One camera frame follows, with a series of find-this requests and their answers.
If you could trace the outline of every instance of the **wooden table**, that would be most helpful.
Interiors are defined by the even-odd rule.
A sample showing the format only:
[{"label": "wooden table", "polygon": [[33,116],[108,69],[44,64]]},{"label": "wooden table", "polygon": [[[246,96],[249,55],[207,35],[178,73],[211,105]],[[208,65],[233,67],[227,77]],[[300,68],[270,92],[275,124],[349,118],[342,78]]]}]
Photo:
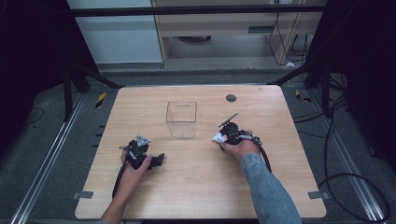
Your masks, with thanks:
[{"label": "wooden table", "polygon": [[[228,102],[226,96],[236,96]],[[171,137],[165,122],[170,101],[197,103],[196,135]],[[212,141],[218,125],[234,112],[239,129],[263,142],[274,175],[294,200],[301,217],[324,217],[318,187],[278,86],[133,87],[119,91],[79,199],[78,218],[100,218],[111,201],[120,169],[119,147],[135,136],[151,139],[148,152],[165,153],[163,166],[146,172],[124,218],[256,218],[248,183],[238,162]]]}]

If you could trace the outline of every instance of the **small round object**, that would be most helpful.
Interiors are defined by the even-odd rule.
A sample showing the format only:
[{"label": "small round object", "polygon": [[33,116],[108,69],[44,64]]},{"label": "small round object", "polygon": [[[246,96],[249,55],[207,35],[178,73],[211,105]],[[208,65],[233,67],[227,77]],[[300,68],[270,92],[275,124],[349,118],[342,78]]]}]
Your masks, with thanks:
[{"label": "small round object", "polygon": [[233,94],[228,94],[228,95],[225,97],[225,99],[226,99],[228,102],[235,102],[235,101],[236,101],[236,96],[233,95]]}]

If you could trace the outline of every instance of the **aluminum rail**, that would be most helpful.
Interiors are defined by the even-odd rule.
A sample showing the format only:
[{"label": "aluminum rail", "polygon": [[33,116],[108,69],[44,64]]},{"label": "aluminum rail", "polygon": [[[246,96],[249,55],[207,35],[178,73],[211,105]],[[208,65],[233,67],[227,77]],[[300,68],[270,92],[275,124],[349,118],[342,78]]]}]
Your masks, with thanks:
[{"label": "aluminum rail", "polygon": [[[317,108],[321,110],[320,106],[320,100],[318,93],[315,91],[308,90],[310,95],[313,96],[313,102],[316,104]],[[326,128],[330,128],[331,122],[328,118],[322,115],[323,122],[325,124]],[[339,133],[337,132],[336,129],[334,129],[333,134],[331,136],[331,140],[334,146],[334,149],[336,153],[338,154],[338,157],[341,160],[341,163],[344,166],[344,169],[348,173],[352,173],[355,175],[361,175],[361,171],[359,170],[358,166],[355,164],[355,162],[352,160],[352,157],[349,155],[347,151],[347,147],[344,145],[343,140]],[[359,197],[361,201],[361,205],[364,208],[364,211],[366,212],[366,215],[370,220],[372,221],[377,221],[380,219],[383,219],[385,216],[378,205],[378,202],[375,199],[374,194],[372,193],[369,185],[358,178],[355,177],[350,177],[349,178],[357,196]]]},{"label": "aluminum rail", "polygon": [[61,151],[64,141],[66,140],[67,135],[69,134],[75,120],[77,114],[80,110],[80,106],[82,100],[84,99],[85,94],[79,93],[78,98],[75,101],[74,108],[75,110],[71,114],[69,120],[65,121],[61,127],[61,130],[58,132],[52,146],[47,154],[46,159],[44,159],[43,164],[40,167],[37,175],[35,176],[35,180],[30,186],[28,192],[26,193],[23,201],[15,212],[14,216],[11,218],[10,223],[12,224],[23,224],[26,222],[27,218],[30,215],[30,212],[35,205],[35,201],[37,200],[41,190],[44,187],[44,184],[47,181],[47,178],[50,174],[50,171],[53,167],[53,164],[56,162],[56,159]]}]

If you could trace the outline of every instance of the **wire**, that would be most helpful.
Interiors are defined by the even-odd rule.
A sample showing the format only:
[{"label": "wire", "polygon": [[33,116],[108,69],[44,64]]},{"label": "wire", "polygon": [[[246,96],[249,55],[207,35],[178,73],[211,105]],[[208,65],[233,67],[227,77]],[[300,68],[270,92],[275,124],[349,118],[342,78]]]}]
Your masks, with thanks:
[{"label": "wire", "polygon": [[270,161],[268,160],[268,156],[267,153],[265,153],[264,148],[262,148],[262,141],[260,141],[260,138],[257,136],[253,136],[248,132],[245,131],[238,131],[239,135],[248,135],[251,137],[250,141],[252,141],[258,148],[260,153],[262,154],[262,157],[264,158],[265,161],[265,165],[267,166],[267,169],[270,173],[272,173],[272,169],[271,169],[271,164]]},{"label": "wire", "polygon": [[23,124],[23,125],[30,125],[30,124],[36,123],[36,122],[38,122],[39,120],[41,120],[41,119],[43,118],[43,116],[44,116],[44,109],[39,108],[39,107],[33,107],[32,110],[34,110],[34,109],[41,110],[41,115],[40,115],[40,117],[39,117],[38,119],[35,119],[35,120],[33,120],[33,121],[31,121],[31,122],[28,122],[28,123],[25,123],[25,124]]},{"label": "wire", "polygon": [[129,162],[128,162],[128,160],[125,157],[124,161],[122,162],[122,166],[120,168],[119,174],[117,175],[116,183],[114,184],[114,189],[113,189],[113,192],[111,194],[112,198],[114,198],[116,196],[116,194],[117,194],[117,190],[119,189],[119,185],[120,185],[120,180],[121,180],[122,175],[123,175],[123,173],[125,171],[125,168],[126,168],[126,166],[128,164],[129,164]]},{"label": "wire", "polygon": [[298,39],[298,35],[296,35],[295,37],[294,37],[294,41],[293,41],[293,44],[291,45],[291,52],[295,55],[295,56],[298,56],[298,57],[303,57],[303,60],[306,58],[306,56],[307,56],[307,53],[308,53],[308,35],[305,35],[304,36],[304,46],[303,46],[303,49],[295,49],[294,48],[294,46],[295,46],[295,44],[296,44],[296,41],[297,41],[297,39]]},{"label": "wire", "polygon": [[297,131],[297,133],[303,133],[303,134],[306,134],[306,135],[309,135],[309,136],[313,136],[313,137],[317,137],[317,138],[326,138],[326,136],[319,136],[319,135],[315,135],[315,134],[312,134],[312,133],[305,133],[305,132],[301,132],[301,131]]},{"label": "wire", "polygon": [[[331,197],[334,199],[334,201],[335,201],[344,211],[346,211],[348,214],[350,214],[350,215],[353,216],[354,218],[356,218],[356,219],[358,219],[358,220],[360,220],[360,221],[364,221],[364,222],[382,223],[382,222],[386,221],[386,220],[389,218],[389,215],[390,215],[390,206],[389,206],[389,203],[388,203],[388,201],[386,200],[384,194],[381,192],[381,190],[380,190],[373,182],[371,182],[370,180],[368,180],[367,178],[365,178],[365,177],[363,177],[363,176],[361,176],[361,175],[356,175],[356,174],[351,174],[351,173],[341,173],[341,174],[332,175],[332,176],[329,176],[329,174],[328,174],[328,170],[327,170],[327,167],[328,167],[328,165],[327,165],[327,152],[328,152],[329,138],[330,138],[330,136],[332,135],[332,130],[335,129],[333,112],[334,112],[335,109],[337,108],[335,105],[337,105],[338,103],[337,103],[337,102],[334,102],[334,104],[333,104],[333,106],[332,106],[332,113],[330,113],[330,115],[331,115],[331,116],[330,116],[331,122],[330,122],[329,130],[328,130],[328,132],[327,132],[327,134],[326,134],[325,145],[324,145],[324,162],[323,162],[323,164],[324,164],[325,179],[324,179],[322,182],[320,182],[320,183],[318,184],[318,187],[320,188],[320,186],[322,186],[323,184],[326,184],[326,187],[327,187],[327,189],[328,189],[328,191],[329,191],[329,194],[330,194]],[[350,210],[348,210],[345,206],[343,206],[343,205],[337,200],[337,198],[335,197],[334,193],[332,192],[332,188],[331,188],[331,186],[330,186],[330,180],[331,180],[331,179],[334,179],[334,178],[336,178],[336,177],[340,177],[340,176],[354,176],[354,177],[357,177],[357,178],[360,178],[360,179],[363,179],[364,181],[366,181],[366,183],[368,183],[368,184],[379,194],[379,196],[380,196],[380,197],[382,198],[382,200],[384,201],[385,206],[386,206],[386,214],[385,214],[385,217],[382,218],[382,219],[380,219],[380,220],[372,221],[372,220],[370,220],[370,219],[367,219],[367,218],[364,218],[364,217],[360,217],[360,216],[358,216],[358,215],[352,213],[352,212],[351,212]]]},{"label": "wire", "polygon": [[[295,19],[294,19],[294,23],[293,23],[291,29],[294,29],[294,26],[295,26],[295,24],[296,24],[296,22],[297,22],[297,16],[298,16],[298,14],[296,15],[296,17],[295,17]],[[279,29],[279,12],[276,13],[276,21],[275,21],[275,25],[274,25],[274,30],[275,30],[275,29],[277,29],[277,32],[278,32],[278,34],[279,34],[279,39],[280,39],[280,42],[282,43],[282,47],[283,47],[283,53],[285,54],[286,58],[288,58],[288,59],[290,60],[291,63],[301,62],[302,60],[294,60],[294,59],[289,58],[288,53],[286,52],[286,46],[285,46],[285,43],[283,42],[283,38],[282,38],[282,35],[281,35],[281,33],[280,33],[280,29]],[[273,53],[273,55],[274,55],[274,58],[275,58],[276,63],[277,63],[278,65],[286,65],[285,63],[280,63],[280,62],[277,61],[276,56],[275,56],[275,53],[274,53],[274,49],[272,48],[272,35],[273,35],[273,33],[274,33],[274,30],[273,30],[273,32],[271,32],[271,34],[270,34],[270,41],[269,41],[269,42],[270,42],[270,49],[271,49],[271,51],[272,51],[272,53]]]},{"label": "wire", "polygon": [[[343,103],[343,102],[346,101],[346,100],[347,100],[347,99],[345,99],[344,96],[338,98],[337,100],[334,101],[334,104],[332,105],[331,108],[329,108],[329,111],[328,111],[328,112],[329,112],[329,113],[333,113],[334,110],[338,109],[338,108],[341,107],[341,106],[344,106],[344,105],[339,105],[339,104]],[[317,118],[319,118],[320,116],[322,116],[322,115],[324,115],[324,114],[326,114],[326,113],[327,113],[326,111],[322,111],[322,112],[318,112],[318,111],[317,111],[317,112],[314,112],[314,113],[310,113],[310,114],[306,114],[306,115],[297,116],[297,117],[294,117],[293,119],[298,119],[298,118],[302,118],[302,117],[305,117],[305,116],[309,116],[309,115],[316,114],[315,116],[313,116],[313,117],[311,117],[311,118],[308,118],[308,119],[301,119],[301,120],[295,120],[295,121],[294,121],[294,123],[303,123],[303,122],[310,121],[310,120],[312,120],[312,119],[317,119]]]},{"label": "wire", "polygon": [[336,32],[338,32],[338,30],[341,28],[341,25],[344,24],[344,22],[347,20],[347,18],[349,18],[349,16],[352,14],[353,9],[355,9],[355,7],[356,7],[356,5],[358,4],[359,1],[360,1],[360,0],[356,0],[356,1],[355,1],[355,4],[354,4],[354,5],[352,6],[352,8],[348,11],[348,13],[345,15],[345,17],[341,20],[341,22],[339,22],[339,23],[337,24],[337,26],[332,30],[332,32],[331,32],[329,35],[327,35],[326,39],[322,42],[322,44],[321,44],[317,49],[315,49],[314,52],[312,52],[312,54],[310,55],[310,58],[314,57],[314,55],[315,55],[316,53],[318,53],[318,51],[319,51],[320,49],[322,49],[323,46],[325,46],[326,42],[328,42],[329,40],[332,39],[332,36],[335,35]]},{"label": "wire", "polygon": [[332,82],[332,86],[334,89],[337,89],[339,91],[345,91],[347,89],[347,86],[344,84],[343,79],[342,79],[342,81],[339,81],[338,79],[336,79],[332,75],[330,75],[330,81]]}]

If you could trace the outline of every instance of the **transparent container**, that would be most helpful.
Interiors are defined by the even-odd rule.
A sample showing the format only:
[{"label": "transparent container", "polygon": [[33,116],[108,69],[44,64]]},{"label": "transparent container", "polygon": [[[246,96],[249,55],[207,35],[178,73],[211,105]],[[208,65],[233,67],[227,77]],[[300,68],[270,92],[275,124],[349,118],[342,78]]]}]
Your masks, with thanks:
[{"label": "transparent container", "polygon": [[197,114],[196,102],[168,102],[166,123],[176,138],[193,138]]}]

